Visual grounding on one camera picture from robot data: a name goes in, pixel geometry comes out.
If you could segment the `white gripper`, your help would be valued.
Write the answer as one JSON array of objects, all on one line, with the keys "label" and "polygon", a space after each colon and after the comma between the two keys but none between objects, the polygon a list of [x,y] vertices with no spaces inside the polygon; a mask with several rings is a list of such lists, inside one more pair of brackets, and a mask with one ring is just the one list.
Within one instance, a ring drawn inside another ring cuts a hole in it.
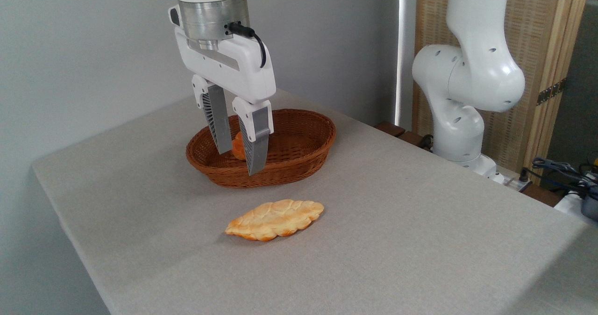
[{"label": "white gripper", "polygon": [[189,45],[182,28],[175,27],[174,31],[182,61],[195,74],[192,87],[196,103],[203,110],[218,153],[232,149],[226,89],[237,95],[232,104],[240,121],[248,173],[261,172],[268,156],[269,136],[274,132],[268,100],[276,93],[271,60],[262,67],[260,45],[243,36],[220,41],[218,50],[203,50]]}]

